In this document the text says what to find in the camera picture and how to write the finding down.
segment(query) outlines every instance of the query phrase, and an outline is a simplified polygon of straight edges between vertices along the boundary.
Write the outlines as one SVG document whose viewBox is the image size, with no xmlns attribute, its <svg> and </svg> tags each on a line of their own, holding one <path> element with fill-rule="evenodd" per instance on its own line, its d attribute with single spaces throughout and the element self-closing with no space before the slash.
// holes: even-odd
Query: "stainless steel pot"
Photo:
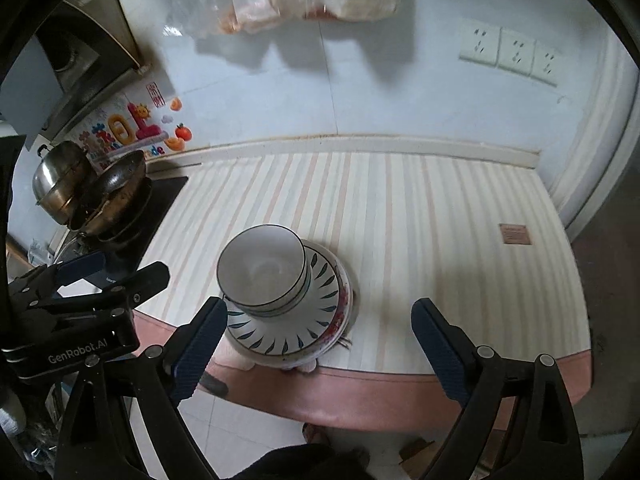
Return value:
<svg viewBox="0 0 640 480">
<path fill-rule="evenodd" d="M 124 214 L 146 175 L 142 151 L 127 153 L 111 164 L 82 194 L 69 229 L 96 236 L 111 228 Z"/>
<path fill-rule="evenodd" d="M 38 149 L 48 148 L 43 144 Z M 65 140 L 42 158 L 31 187 L 36 204 L 59 224 L 66 224 L 78 207 L 79 197 L 96 173 L 85 152 L 70 140 Z"/>
</svg>

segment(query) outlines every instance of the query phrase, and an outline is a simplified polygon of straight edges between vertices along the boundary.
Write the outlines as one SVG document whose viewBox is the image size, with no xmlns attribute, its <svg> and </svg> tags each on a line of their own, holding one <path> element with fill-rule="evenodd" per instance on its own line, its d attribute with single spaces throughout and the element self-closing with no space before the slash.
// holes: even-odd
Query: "blue patterned plate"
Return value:
<svg viewBox="0 0 640 480">
<path fill-rule="evenodd" d="M 260 364 L 264 361 L 260 359 L 262 356 L 276 358 L 270 364 L 273 366 L 308 348 L 321 338 L 336 314 L 340 288 L 335 269 L 327 258 L 306 244 L 305 251 L 311 265 L 311 282 L 294 308 L 279 316 L 254 317 L 228 303 L 227 332 L 232 343 L 249 351 Z"/>
</svg>

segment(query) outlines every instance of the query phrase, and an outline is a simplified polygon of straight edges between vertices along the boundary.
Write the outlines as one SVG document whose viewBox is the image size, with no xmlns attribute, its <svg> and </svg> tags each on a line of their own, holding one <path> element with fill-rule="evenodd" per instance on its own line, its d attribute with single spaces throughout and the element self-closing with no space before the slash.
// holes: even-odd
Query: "white wall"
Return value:
<svg viewBox="0 0 640 480">
<path fill-rule="evenodd" d="M 121 0 L 211 144 L 305 134 L 404 134 L 542 150 L 549 186 L 585 115 L 606 26 L 585 0 L 405 0 L 378 23 L 287 23 L 255 36 L 166 38 L 171 0 Z M 458 60 L 460 17 L 566 56 L 557 88 Z"/>
</svg>

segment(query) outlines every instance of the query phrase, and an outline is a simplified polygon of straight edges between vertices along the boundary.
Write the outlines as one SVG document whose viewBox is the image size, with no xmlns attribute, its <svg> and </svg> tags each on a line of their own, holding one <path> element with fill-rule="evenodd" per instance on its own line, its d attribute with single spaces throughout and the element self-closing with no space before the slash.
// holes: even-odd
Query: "striped countertop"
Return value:
<svg viewBox="0 0 640 480">
<path fill-rule="evenodd" d="M 504 357 L 590 348 L 573 253 L 535 171 L 442 156 L 296 153 L 204 164 L 141 263 L 163 261 L 172 276 L 140 310 L 189 322 L 220 294 L 225 244 L 263 223 L 326 245 L 356 281 L 353 346 L 333 348 L 325 367 L 432 374 L 410 327 L 422 297 Z M 505 245 L 500 224 L 526 225 L 532 245 Z"/>
</svg>

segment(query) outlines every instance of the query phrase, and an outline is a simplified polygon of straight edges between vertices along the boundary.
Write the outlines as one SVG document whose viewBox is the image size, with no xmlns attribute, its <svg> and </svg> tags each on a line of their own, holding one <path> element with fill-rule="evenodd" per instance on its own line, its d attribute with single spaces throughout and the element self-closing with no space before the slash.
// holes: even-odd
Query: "white bowl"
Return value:
<svg viewBox="0 0 640 480">
<path fill-rule="evenodd" d="M 218 260 L 218 284 L 225 298 L 256 316 L 274 316 L 295 306 L 305 293 L 308 262 L 298 236 L 279 225 L 241 232 Z"/>
</svg>

